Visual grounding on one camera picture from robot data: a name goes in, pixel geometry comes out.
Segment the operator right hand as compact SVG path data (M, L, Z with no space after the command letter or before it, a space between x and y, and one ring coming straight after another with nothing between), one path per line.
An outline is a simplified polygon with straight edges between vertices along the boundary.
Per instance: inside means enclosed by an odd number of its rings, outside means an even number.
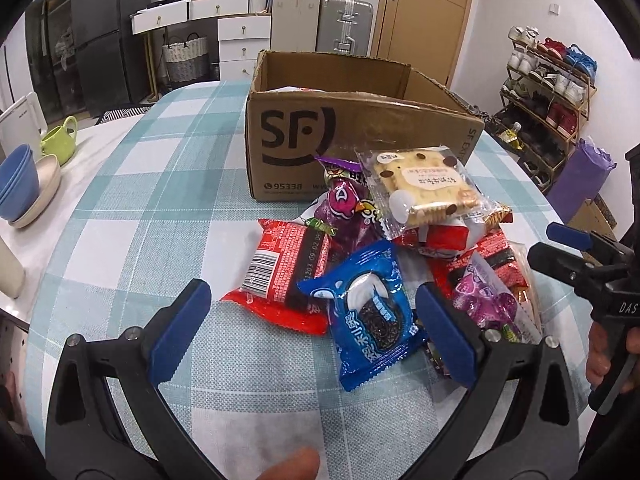
M586 378L590 385L597 387L603 382L604 376L611 368L611 361L608 358L608 333L604 327L593 322L590 327L589 352L586 362ZM638 327L632 328L627 334L627 351L631 354L640 353L640 330Z

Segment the operator left hand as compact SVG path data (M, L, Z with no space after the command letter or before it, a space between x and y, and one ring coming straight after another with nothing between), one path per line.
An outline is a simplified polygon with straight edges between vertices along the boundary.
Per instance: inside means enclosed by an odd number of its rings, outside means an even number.
M265 470L258 480L316 480L319 469L319 453L313 448L300 448Z

